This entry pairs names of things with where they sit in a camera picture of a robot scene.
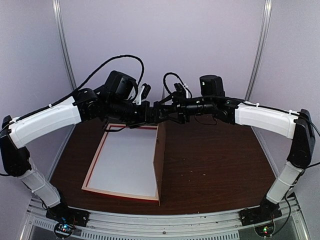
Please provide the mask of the brown backing board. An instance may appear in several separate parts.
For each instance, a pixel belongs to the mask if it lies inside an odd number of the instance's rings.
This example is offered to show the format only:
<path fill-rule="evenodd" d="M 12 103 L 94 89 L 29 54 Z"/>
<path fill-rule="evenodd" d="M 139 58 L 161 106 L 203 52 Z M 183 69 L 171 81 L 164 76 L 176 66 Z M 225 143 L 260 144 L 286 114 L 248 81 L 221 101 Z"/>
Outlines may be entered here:
<path fill-rule="evenodd" d="M 155 181 L 156 181 L 156 197 L 157 197 L 159 206 L 161 205 L 165 146 L 166 146 L 166 123 L 162 122 L 157 125 L 154 160 L 153 160 L 153 168 L 154 168 Z"/>

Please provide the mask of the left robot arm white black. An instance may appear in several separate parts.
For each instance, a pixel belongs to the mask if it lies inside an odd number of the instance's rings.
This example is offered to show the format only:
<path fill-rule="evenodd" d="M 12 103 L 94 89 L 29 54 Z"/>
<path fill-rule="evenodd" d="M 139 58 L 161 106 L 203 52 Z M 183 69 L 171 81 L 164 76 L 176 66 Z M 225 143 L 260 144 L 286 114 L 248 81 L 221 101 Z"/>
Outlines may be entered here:
<path fill-rule="evenodd" d="M 36 168 L 26 145 L 35 139 L 67 126 L 95 118 L 115 119 L 129 127 L 146 123 L 148 102 L 143 102 L 151 86 L 138 87 L 136 80 L 113 70 L 96 89 L 75 90 L 61 102 L 11 118 L 6 116 L 0 132 L 0 153 L 6 175 L 17 177 L 37 195 L 61 222 L 72 218 L 62 194 Z"/>

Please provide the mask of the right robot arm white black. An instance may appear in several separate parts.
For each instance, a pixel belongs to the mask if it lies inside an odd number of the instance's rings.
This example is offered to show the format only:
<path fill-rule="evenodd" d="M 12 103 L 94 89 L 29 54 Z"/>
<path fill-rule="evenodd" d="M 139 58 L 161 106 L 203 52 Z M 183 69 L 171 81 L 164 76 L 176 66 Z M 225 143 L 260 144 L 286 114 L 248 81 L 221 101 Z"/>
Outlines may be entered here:
<path fill-rule="evenodd" d="M 279 134 L 292 141 L 284 168 L 256 208 L 259 220 L 268 220 L 279 202 L 298 182 L 304 171 L 311 167 L 316 143 L 316 127 L 308 110 L 281 110 L 251 103 L 244 99 L 227 97 L 223 80 L 217 75 L 199 78 L 200 97 L 192 97 L 182 84 L 175 92 L 153 104 L 158 123 L 171 120 L 179 124 L 189 122 L 190 116 L 212 115 L 231 125 L 250 126 Z"/>

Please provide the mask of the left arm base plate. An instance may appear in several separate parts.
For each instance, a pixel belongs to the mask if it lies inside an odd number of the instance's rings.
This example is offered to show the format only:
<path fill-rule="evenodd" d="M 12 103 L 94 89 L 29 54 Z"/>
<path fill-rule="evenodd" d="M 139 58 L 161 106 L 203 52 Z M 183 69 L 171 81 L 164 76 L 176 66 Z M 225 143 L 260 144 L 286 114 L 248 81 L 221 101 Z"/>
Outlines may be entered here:
<path fill-rule="evenodd" d="M 86 227 L 90 213 L 86 210 L 57 205 L 49 207 L 45 217 L 72 226 Z"/>

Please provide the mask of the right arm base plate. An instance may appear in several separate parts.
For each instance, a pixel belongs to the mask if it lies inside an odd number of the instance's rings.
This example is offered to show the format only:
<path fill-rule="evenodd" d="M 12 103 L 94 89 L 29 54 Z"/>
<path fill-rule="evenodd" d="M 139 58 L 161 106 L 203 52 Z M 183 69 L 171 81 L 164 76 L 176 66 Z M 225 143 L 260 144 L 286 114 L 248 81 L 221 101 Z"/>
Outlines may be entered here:
<path fill-rule="evenodd" d="M 266 207 L 245 208 L 239 211 L 239 217 L 242 226 L 255 225 L 262 222 L 271 221 L 274 218 L 281 217 L 280 209 L 268 209 Z"/>

